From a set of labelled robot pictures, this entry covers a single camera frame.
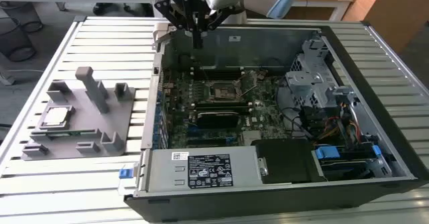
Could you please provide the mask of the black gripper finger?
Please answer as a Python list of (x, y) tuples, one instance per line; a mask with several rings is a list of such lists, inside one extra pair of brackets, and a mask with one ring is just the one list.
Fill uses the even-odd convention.
[(203, 47), (201, 34), (212, 31), (229, 15), (235, 13), (235, 6), (228, 6), (211, 13), (205, 1), (200, 2), (197, 7), (197, 48)]
[(197, 25), (195, 22), (197, 11), (192, 8), (190, 0), (156, 0), (154, 8), (176, 28), (189, 34), (192, 47), (197, 48)]

